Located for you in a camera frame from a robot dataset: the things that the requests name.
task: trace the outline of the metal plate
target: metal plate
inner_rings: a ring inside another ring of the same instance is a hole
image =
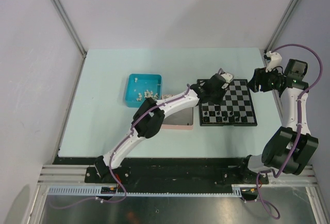
[[[116,204],[90,200],[66,210],[46,204],[42,223],[316,223],[305,188],[265,188],[262,193],[279,209],[280,220],[269,217],[260,203],[244,204],[239,198],[128,197]],[[82,198],[48,196],[47,200],[64,206]]]

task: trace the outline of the metal frame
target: metal frame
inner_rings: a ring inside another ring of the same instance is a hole
[[[291,0],[287,9],[285,10],[279,24],[277,25],[270,41],[268,42],[267,46],[265,47],[265,51],[272,50],[275,43],[277,42],[278,38],[282,34],[285,26],[288,24],[292,14],[294,13],[296,7],[298,6],[301,0]]]
[[[45,165],[41,170],[34,201],[29,210],[29,216],[24,223],[38,224],[46,204],[47,195],[96,196],[102,186],[114,184],[86,184],[84,182],[88,165]],[[330,223],[324,200],[319,190],[317,178],[312,166],[306,166],[300,175],[282,174],[278,179],[269,177],[269,184],[263,187],[305,187],[310,205],[317,224]],[[131,197],[240,197],[240,187],[255,187],[255,185],[232,185],[233,194],[140,194],[129,193]]]
[[[52,157],[52,161],[54,161],[59,146],[61,144],[65,128],[67,125],[67,121],[69,118],[69,114],[72,108],[75,92],[77,90],[78,82],[81,76],[81,72],[84,66],[84,61],[86,57],[86,50],[84,49],[79,36],[77,35],[66,11],[63,8],[60,0],[51,0],[56,11],[58,12],[59,16],[61,17],[64,26],[66,27],[67,31],[69,32],[71,38],[75,42],[79,52],[81,53],[84,60],[82,61],[79,73],[75,82],[75,87],[71,94],[71,100],[69,104],[68,111],[66,113],[62,131],[60,133],[59,139],[57,141],[57,145]],[[292,16],[294,10],[296,9],[300,0],[291,0],[289,6],[287,7],[284,15],[282,16],[280,23],[278,24],[275,32],[273,33],[268,45],[266,46],[265,50],[270,50],[276,41],[278,40],[279,36],[283,32],[285,26],[287,25],[290,17]],[[278,112],[280,117],[282,117],[282,104],[280,102],[279,97],[274,93],[274,99],[276,102],[276,106],[278,108]],[[84,191],[83,194],[86,192],[92,192],[95,194],[97,190],[104,186],[103,184],[86,184],[84,182],[86,169],[89,166],[69,166],[69,165],[45,165],[42,168],[37,189],[34,195],[34,200],[30,205],[29,208],[29,215],[25,219],[24,223],[29,224],[37,224],[40,222],[42,217],[42,211],[46,204],[46,196],[48,194],[56,195],[57,194],[81,194],[80,190],[83,189],[96,189],[96,191]],[[307,166],[304,171],[298,175],[286,175],[282,174],[279,179],[274,179],[271,175],[269,175],[269,185],[263,185],[263,187],[305,187],[306,191],[309,196],[310,204],[313,209],[315,219],[317,223],[330,223],[327,209],[325,208],[325,203],[322,198],[320,189],[318,187],[317,179],[315,177],[314,170],[312,166]],[[239,187],[253,187],[253,185],[233,185],[233,190],[236,193],[235,196],[239,196],[237,193],[237,189]],[[148,194],[132,194],[132,196],[148,196]],[[150,194],[150,196],[166,196],[166,194]]]
[[[84,46],[81,43],[81,40],[80,40],[79,36],[77,35],[77,32],[76,32],[75,28],[73,27],[73,25],[68,17],[67,12],[63,8],[61,1],[60,0],[51,0],[51,1],[53,3],[57,13],[59,14],[60,18],[62,19],[63,24],[66,27],[69,35],[71,36],[72,40],[76,44],[79,52],[81,53],[82,57],[85,58],[87,52],[84,49]]]

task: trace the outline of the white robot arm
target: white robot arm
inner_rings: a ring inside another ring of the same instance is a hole
[[[233,79],[232,74],[219,70],[219,73],[203,84],[188,85],[187,91],[171,98],[158,101],[146,99],[134,115],[132,126],[124,139],[114,149],[96,159],[95,167],[100,177],[108,173],[109,167],[118,168],[137,144],[156,135],[166,117],[182,109],[195,107],[199,102],[220,104]]]

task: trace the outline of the cable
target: cable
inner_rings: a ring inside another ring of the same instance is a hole
[[[282,69],[282,74],[283,74],[283,67],[282,67],[282,66],[277,66],[277,67],[275,67],[275,68],[281,68],[281,69]]]
[[[113,150],[113,153],[111,154],[111,156],[110,156],[110,161],[109,161],[109,171],[110,171],[110,174],[111,174],[111,176],[113,177],[113,179],[118,183],[118,185],[119,185],[119,187],[118,187],[118,189],[121,187],[122,189],[123,189],[123,191],[124,191],[124,197],[123,198],[121,198],[121,199],[119,199],[119,200],[116,200],[116,201],[113,201],[113,200],[105,200],[105,199],[102,199],[101,200],[101,202],[107,202],[107,203],[118,203],[118,202],[121,202],[121,201],[124,201],[125,199],[126,199],[126,197],[127,197],[127,191],[126,191],[126,188],[124,187],[124,185],[121,183],[121,180],[119,179],[119,178],[117,178],[116,177],[116,175],[113,173],[113,171],[112,171],[112,168],[111,168],[111,163],[112,163],[112,159],[113,159],[113,156],[116,154],[116,152],[117,152],[117,150],[119,149],[119,147],[131,136],[131,135],[133,135],[133,133],[134,133],[134,130],[133,130],[133,128],[147,115],[147,114],[149,114],[150,112],[152,112],[153,110],[155,110],[156,108],[159,108],[159,107],[161,107],[161,106],[164,106],[165,104],[169,104],[169,103],[172,103],[172,102],[174,102],[174,101],[177,101],[177,100],[180,100],[180,99],[182,99],[182,98],[184,98],[188,93],[189,93],[189,91],[190,91],[190,85],[189,84],[187,84],[187,87],[188,87],[188,89],[187,89],[187,91],[183,94],[183,95],[181,95],[181,96],[179,96],[179,97],[177,97],[177,98],[175,98],[175,99],[172,99],[172,100],[168,100],[168,101],[166,101],[166,102],[164,102],[164,103],[161,103],[161,104],[159,104],[159,105],[156,105],[156,106],[154,106],[154,107],[152,107],[152,108],[150,108],[150,109],[148,109],[145,113],[143,113],[133,124],[132,124],[132,126],[131,126],[131,128],[130,128],[130,133],[115,147],[115,149]],[[56,209],[56,210],[65,210],[65,209],[69,209],[69,208],[71,208],[71,207],[74,207],[74,206],[76,206],[76,205],[78,205],[78,204],[80,204],[80,203],[82,203],[82,202],[85,202],[85,201],[89,201],[89,200],[93,200],[93,199],[95,199],[95,197],[87,197],[87,198],[84,198],[84,199],[81,199],[80,201],[77,201],[77,202],[75,202],[75,203],[73,203],[73,204],[70,204],[70,205],[67,205],[67,206],[63,206],[63,207],[57,207],[57,206],[54,206],[54,205],[52,205],[50,202],[49,202],[49,205],[53,208],[53,209]]]
[[[310,51],[310,52],[316,57],[316,59],[317,59],[318,62],[319,62],[319,65],[320,65],[320,72],[319,72],[319,76],[317,77],[317,79],[315,80],[315,82],[314,82],[313,84],[311,84],[309,87],[307,87],[304,91],[302,91],[302,92],[298,95],[298,99],[297,99],[297,106],[298,106],[297,136],[296,136],[296,138],[295,138],[295,140],[294,140],[294,143],[293,143],[293,145],[292,145],[292,148],[290,149],[290,151],[289,151],[289,153],[288,153],[287,158],[285,159],[285,161],[284,161],[283,164],[281,165],[279,171],[276,173],[274,169],[271,169],[271,170],[268,170],[268,171],[261,171],[261,172],[258,172],[258,174],[257,174],[256,184],[257,184],[257,191],[258,191],[258,194],[259,194],[259,200],[258,200],[258,201],[260,201],[260,202],[262,203],[262,206],[263,206],[263,208],[267,211],[267,213],[268,213],[272,218],[274,218],[274,219],[276,219],[276,220],[278,220],[278,219],[281,217],[281,215],[279,214],[278,209],[277,209],[273,204],[271,204],[270,202],[268,202],[268,201],[266,201],[266,200],[264,200],[264,199],[262,198],[262,194],[261,194],[261,191],[260,191],[260,187],[259,187],[259,185],[258,185],[259,176],[260,176],[261,173],[269,173],[269,172],[272,172],[274,178],[278,178],[278,177],[280,176],[280,174],[283,172],[283,170],[284,170],[284,168],[286,167],[286,165],[288,164],[288,162],[289,162],[289,160],[290,160],[290,158],[291,158],[293,152],[295,151],[295,148],[297,147],[297,144],[298,144],[298,142],[299,142],[300,135],[301,135],[301,129],[302,129],[302,125],[301,125],[301,123],[302,123],[302,107],[301,107],[301,101],[299,101],[299,100],[301,100],[302,96],[303,96],[305,93],[307,93],[311,88],[313,88],[313,87],[314,87],[314,86],[320,81],[320,78],[321,78],[322,73],[323,73],[323,64],[322,64],[321,58],[318,56],[318,54],[317,54],[315,51],[313,51],[312,49],[310,49],[310,48],[308,48],[308,47],[306,47],[306,46],[303,46],[303,45],[300,45],[300,44],[294,44],[294,43],[291,43],[291,44],[286,44],[286,45],[280,46],[280,47],[278,47],[278,48],[272,50],[272,52],[275,52],[275,51],[277,51],[277,50],[279,50],[279,49],[282,49],[282,48],[284,48],[284,47],[289,47],[289,46],[301,47],[301,48],[303,48],[303,49],[306,49],[306,50]],[[274,216],[274,215],[272,215],[272,213],[270,212],[270,210],[267,208],[267,205],[268,205],[268,206],[272,206],[272,207],[276,210],[276,212],[277,212],[277,214],[278,214],[277,217]]]
[[[297,124],[297,136],[294,140],[294,143],[292,145],[292,148],[291,150],[289,151],[288,153],[288,156],[287,158],[285,159],[284,163],[282,164],[282,166],[280,167],[279,171],[277,173],[275,173],[274,170],[272,170],[273,172],[273,175],[275,178],[278,178],[279,175],[283,172],[284,168],[286,167],[286,165],[288,164],[293,152],[295,151],[295,148],[297,147],[297,144],[298,144],[298,141],[300,139],[300,135],[301,135],[301,129],[302,129],[302,126],[301,126],[301,122],[302,122],[302,107],[301,107],[301,101],[299,101],[302,96],[308,92],[311,88],[313,88],[320,80],[321,76],[322,76],[322,73],[323,73],[323,65],[322,65],[322,61],[321,61],[321,58],[318,56],[318,54],[313,51],[312,49],[306,47],[306,46],[303,46],[303,45],[300,45],[300,44],[294,44],[294,43],[291,43],[291,44],[286,44],[286,45],[283,45],[283,46],[280,46],[274,50],[272,50],[272,52],[275,52],[279,49],[282,49],[284,47],[289,47],[289,46],[296,46],[296,47],[302,47],[303,49],[306,49],[308,51],[310,51],[315,57],[316,59],[318,60],[319,62],[319,65],[320,65],[320,72],[319,72],[319,76],[317,77],[317,79],[315,80],[315,82],[310,85],[309,87],[307,87],[304,91],[302,91],[299,96],[298,96],[298,99],[297,99],[297,102],[298,102],[298,124]]]

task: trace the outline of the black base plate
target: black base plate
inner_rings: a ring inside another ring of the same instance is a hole
[[[232,184],[253,184],[255,173],[243,173],[244,158],[126,158],[113,170],[131,193],[232,193]],[[89,167],[86,183],[100,183]],[[261,179],[268,184],[268,178]]]

